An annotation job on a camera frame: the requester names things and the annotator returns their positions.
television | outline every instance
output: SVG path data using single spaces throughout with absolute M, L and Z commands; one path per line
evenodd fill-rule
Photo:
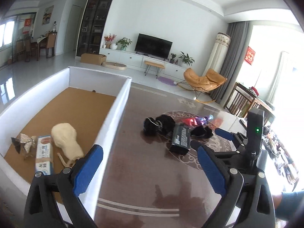
M 160 58 L 168 58 L 171 46 L 172 42 L 170 41 L 140 33 L 138 35 L 135 51 Z

orange rocking chair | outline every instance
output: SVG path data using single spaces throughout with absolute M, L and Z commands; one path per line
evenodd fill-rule
M 185 90 L 188 91 L 195 91 L 195 97 L 194 100 L 202 103 L 202 104 L 208 104 L 213 102 L 214 100 L 202 102 L 199 101 L 199 95 L 204 92 L 210 92 L 219 86 L 223 85 L 227 79 L 217 72 L 215 72 L 213 69 L 208 69 L 206 76 L 198 76 L 192 68 L 186 69 L 184 72 L 184 81 L 178 82 L 177 85 Z M 187 89 L 181 84 L 186 84 L 191 87 L 191 89 Z

curtain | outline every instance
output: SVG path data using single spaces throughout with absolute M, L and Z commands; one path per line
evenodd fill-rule
M 279 64 L 275 79 L 273 80 L 272 86 L 267 96 L 267 101 L 274 104 L 275 96 L 278 91 L 278 87 L 281 81 L 284 81 L 285 75 L 289 72 L 288 67 L 291 65 L 289 53 L 282 51 L 279 59 Z
M 221 71 L 219 72 L 220 75 L 227 78 L 227 81 L 210 93 L 210 97 L 217 103 L 221 102 L 221 99 L 230 84 L 231 77 L 238 65 L 248 33 L 248 24 L 248 21 L 241 21 L 229 23 L 228 25 L 227 34 L 231 37 L 231 42 Z
M 222 68 L 224 59 L 226 57 L 230 44 L 230 36 L 225 33 L 219 32 L 216 36 L 215 44 L 211 52 L 209 61 L 203 73 L 206 75 L 208 69 L 213 69 L 215 72 L 219 72 Z

potted plant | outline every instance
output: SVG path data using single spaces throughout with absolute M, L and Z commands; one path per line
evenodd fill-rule
M 189 55 L 185 55 L 182 51 L 181 51 L 181 55 L 178 57 L 181 59 L 183 66 L 181 67 L 189 67 L 192 66 L 192 63 L 194 63 L 194 59 L 192 57 L 189 57 Z
M 174 58 L 175 57 L 176 57 L 176 54 L 171 53 L 170 63 L 174 63 Z
M 117 44 L 121 44 L 120 50 L 126 50 L 127 46 L 130 45 L 131 43 L 132 43 L 132 41 L 125 37 L 117 41 Z
M 104 37 L 107 49 L 110 49 L 110 45 L 115 38 L 116 38 L 116 35 L 115 34 L 111 35 L 111 33 L 110 33 L 110 36 L 107 35 Z

bottle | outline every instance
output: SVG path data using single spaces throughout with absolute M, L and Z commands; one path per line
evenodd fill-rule
M 55 31 L 57 31 L 57 27 L 56 27 L 56 21 L 54 22 L 54 25 L 53 25 L 53 27 L 52 27 L 52 29 L 51 29 L 51 32 L 55 32 Z

